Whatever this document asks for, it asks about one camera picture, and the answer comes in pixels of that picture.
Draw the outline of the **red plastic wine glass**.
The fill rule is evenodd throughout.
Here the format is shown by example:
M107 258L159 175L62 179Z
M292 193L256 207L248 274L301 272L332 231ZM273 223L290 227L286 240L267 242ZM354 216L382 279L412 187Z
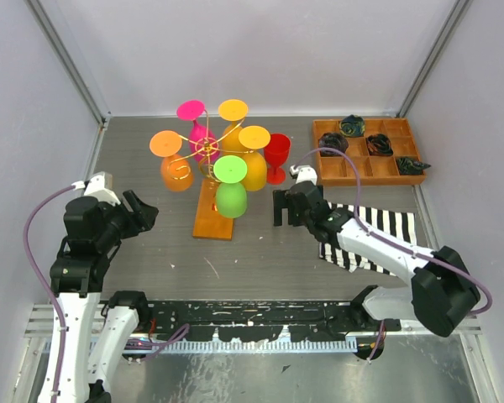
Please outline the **red plastic wine glass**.
M283 133L273 133L270 142L264 147L265 161L268 164L267 182L280 185L286 178L281 168L287 161L291 149L291 140Z

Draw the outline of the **green plastic wine glass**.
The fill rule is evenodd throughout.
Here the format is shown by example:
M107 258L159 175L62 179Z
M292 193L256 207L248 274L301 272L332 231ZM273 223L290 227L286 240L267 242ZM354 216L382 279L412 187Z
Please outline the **green plastic wine glass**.
M214 164L213 173L219 181L216 206L223 217L235 219L246 212L247 193L241 181L247 172L244 160L235 155L221 157Z

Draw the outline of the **orange plastic wine glass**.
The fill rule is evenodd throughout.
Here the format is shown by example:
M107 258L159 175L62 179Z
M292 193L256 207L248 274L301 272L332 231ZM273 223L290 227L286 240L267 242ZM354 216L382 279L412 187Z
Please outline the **orange plastic wine glass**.
M188 160L179 152L183 140L180 135L171 130L156 133L150 140L150 152L162 158L160 175L165 187L174 192L188 190L192 186L193 174Z

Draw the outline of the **gold wire wine glass rack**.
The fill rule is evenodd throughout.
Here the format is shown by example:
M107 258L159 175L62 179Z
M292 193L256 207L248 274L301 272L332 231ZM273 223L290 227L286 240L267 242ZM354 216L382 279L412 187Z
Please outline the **gold wire wine glass rack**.
M208 121L206 120L206 117L202 115L199 118L199 123L206 125L207 128L210 129L210 115ZM217 138L215 136L215 139L217 141L217 150L220 152L218 158L223 156L222 148L219 145L221 137ZM187 142L187 138L188 136L182 137L182 140ZM188 155L182 157L188 160L190 166L191 162L196 162ZM216 206L216 191L219 186L219 181L213 173L213 166L215 162L207 163L206 165L197 163L198 169L203 175L203 179L198 197L197 211L194 219L192 236L194 238L200 239L229 241L233 237L234 220L221 216Z

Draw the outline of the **yellow wine glass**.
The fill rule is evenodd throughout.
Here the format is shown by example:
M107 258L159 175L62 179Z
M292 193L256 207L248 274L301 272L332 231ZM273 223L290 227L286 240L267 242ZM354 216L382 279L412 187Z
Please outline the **yellow wine glass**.
M242 125L247 113L248 105L239 99L228 99L219 105L220 118L229 122L219 142L225 154L237 155L247 150L239 141L239 134L243 129Z
M266 184L267 165L261 150L270 142L270 132L261 126L247 126L239 133L239 142L247 149L242 155L247 174L241 181L246 191L259 191Z

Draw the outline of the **magenta plastic wine glass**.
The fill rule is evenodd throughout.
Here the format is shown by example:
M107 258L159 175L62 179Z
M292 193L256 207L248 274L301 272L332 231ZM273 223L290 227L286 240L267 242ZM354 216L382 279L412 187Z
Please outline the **magenta plastic wine glass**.
M209 115L203 102L189 100L177 108L177 117L183 121L190 121L192 128L187 138L189 157L198 164L214 163L220 152L217 150L217 141L212 131L206 125L199 123L199 118L204 115L208 121Z

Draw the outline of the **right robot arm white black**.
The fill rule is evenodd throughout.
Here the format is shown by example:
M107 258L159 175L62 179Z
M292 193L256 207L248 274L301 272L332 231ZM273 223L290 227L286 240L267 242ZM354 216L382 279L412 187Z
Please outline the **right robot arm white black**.
M369 331L381 320L417 320L446 338L480 301L480 292L459 254L412 245L363 222L358 207L333 207L319 186L303 181L273 193L274 224L288 211L320 243L368 259L402 280L402 288L371 287L361 292L351 313L353 324Z

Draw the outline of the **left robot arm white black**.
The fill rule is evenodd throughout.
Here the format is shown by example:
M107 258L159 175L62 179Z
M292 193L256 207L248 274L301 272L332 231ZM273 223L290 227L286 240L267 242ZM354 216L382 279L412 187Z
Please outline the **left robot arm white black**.
M115 204L95 193L66 205L66 235L50 268L53 333L40 402L109 402L111 383L132 332L151 323L144 292L116 292L96 342L92 327L104 276L121 243L149 231L156 207L125 191Z

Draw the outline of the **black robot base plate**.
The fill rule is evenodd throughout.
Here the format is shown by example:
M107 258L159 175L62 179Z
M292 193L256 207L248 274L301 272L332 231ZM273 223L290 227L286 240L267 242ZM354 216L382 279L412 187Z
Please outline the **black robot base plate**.
M344 341L357 332L374 333L380 321L346 301L150 301L149 316L135 328L162 341L189 325L187 341L273 342L284 331L299 343Z

